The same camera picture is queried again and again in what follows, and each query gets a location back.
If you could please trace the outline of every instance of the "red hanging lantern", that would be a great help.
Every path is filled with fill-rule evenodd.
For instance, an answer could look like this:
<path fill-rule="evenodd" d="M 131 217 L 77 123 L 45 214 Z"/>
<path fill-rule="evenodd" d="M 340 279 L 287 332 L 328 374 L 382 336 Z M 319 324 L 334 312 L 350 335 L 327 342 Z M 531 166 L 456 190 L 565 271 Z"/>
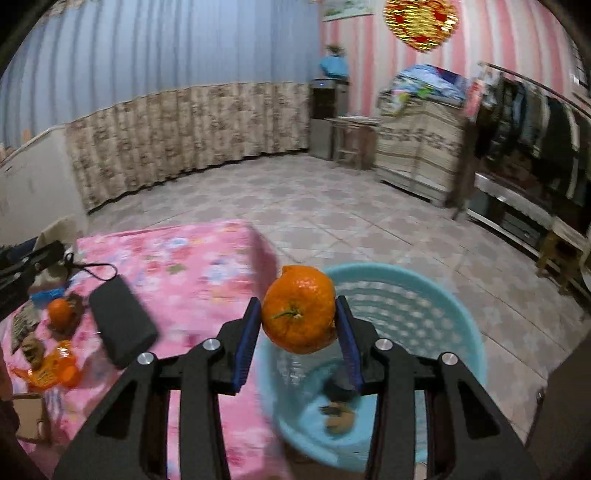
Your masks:
<path fill-rule="evenodd" d="M 394 35 L 421 52 L 445 42 L 459 22 L 448 0 L 387 0 L 384 20 Z"/>

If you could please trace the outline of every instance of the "light blue basket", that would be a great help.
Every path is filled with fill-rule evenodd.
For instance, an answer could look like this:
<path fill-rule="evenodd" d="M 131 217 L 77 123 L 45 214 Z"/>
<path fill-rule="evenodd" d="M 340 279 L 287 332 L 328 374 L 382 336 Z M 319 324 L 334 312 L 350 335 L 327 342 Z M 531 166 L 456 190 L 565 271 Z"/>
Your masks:
<path fill-rule="evenodd" d="M 436 283 L 410 270 L 385 264 L 345 264 L 325 270 L 336 294 L 347 298 L 353 315 L 370 320 L 378 334 L 414 355 L 437 358 L 455 352 L 478 381 L 486 383 L 486 359 L 480 332 L 465 307 Z M 333 437 L 320 407 L 327 377 L 339 365 L 338 342 L 312 355 L 293 355 L 262 336 L 255 352 L 265 413 L 295 448 L 330 466 L 361 472 L 367 463 L 376 396 L 356 399 L 353 430 Z M 424 395 L 415 395 L 415 459 L 427 458 Z"/>

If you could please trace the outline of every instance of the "pink striped wallpaper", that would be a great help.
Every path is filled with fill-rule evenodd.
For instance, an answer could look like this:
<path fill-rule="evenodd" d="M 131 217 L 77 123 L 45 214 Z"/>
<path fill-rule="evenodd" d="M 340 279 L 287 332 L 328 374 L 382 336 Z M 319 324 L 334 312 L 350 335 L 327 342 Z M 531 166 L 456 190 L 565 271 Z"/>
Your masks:
<path fill-rule="evenodd" d="M 546 7 L 537 0 L 452 1 L 460 15 L 459 28 L 447 43 L 428 53 L 419 53 L 397 39 L 381 11 L 321 22 L 321 44 L 338 43 L 347 52 L 350 113 L 376 113 L 377 93 L 396 72 L 415 63 L 430 63 L 472 77 L 478 74 L 478 61 L 484 60 L 560 93 L 570 93 L 573 66 L 569 39 Z"/>

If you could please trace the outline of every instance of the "bed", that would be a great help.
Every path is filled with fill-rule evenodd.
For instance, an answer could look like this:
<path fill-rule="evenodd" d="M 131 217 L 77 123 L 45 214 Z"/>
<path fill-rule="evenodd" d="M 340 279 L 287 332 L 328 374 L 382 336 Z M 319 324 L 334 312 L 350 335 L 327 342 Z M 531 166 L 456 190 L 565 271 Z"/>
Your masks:
<path fill-rule="evenodd" d="M 229 221 L 146 231 L 121 232 L 79 240 L 86 262 L 115 264 L 158 326 L 160 338 L 151 348 L 159 358 L 187 352 L 215 336 L 223 322 L 239 318 L 251 296 L 262 298 L 277 275 L 275 256 L 248 223 Z M 108 267 L 95 270 L 108 276 Z M 73 278 L 71 291 L 88 294 L 100 284 L 86 272 Z M 10 355 L 11 322 L 2 338 L 8 368 L 27 368 L 22 352 Z M 36 330 L 47 349 L 55 340 L 47 318 Z M 45 392 L 51 418 L 52 445 L 23 443 L 41 470 L 51 478 L 65 450 L 119 372 L 102 348 L 92 315 L 87 311 L 73 337 L 83 378 L 77 388 Z M 220 413 L 226 453 L 233 479 L 289 478 L 279 440 L 264 419 L 251 368 L 239 397 L 221 397 Z M 13 377 L 15 393 L 27 390 Z M 168 478 L 178 480 L 178 394 L 171 396 L 168 421 Z"/>

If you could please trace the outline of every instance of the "stacked clothing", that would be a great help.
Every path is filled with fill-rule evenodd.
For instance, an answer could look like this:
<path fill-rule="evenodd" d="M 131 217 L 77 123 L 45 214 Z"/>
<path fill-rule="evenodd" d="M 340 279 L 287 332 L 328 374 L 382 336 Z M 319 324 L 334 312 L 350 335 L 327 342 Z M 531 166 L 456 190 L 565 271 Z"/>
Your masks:
<path fill-rule="evenodd" d="M 399 112 L 411 97 L 447 99 L 450 105 L 459 106 L 467 86 L 468 80 L 456 73 L 432 65 L 414 65 L 398 73 L 380 97 L 389 97 L 393 113 Z"/>

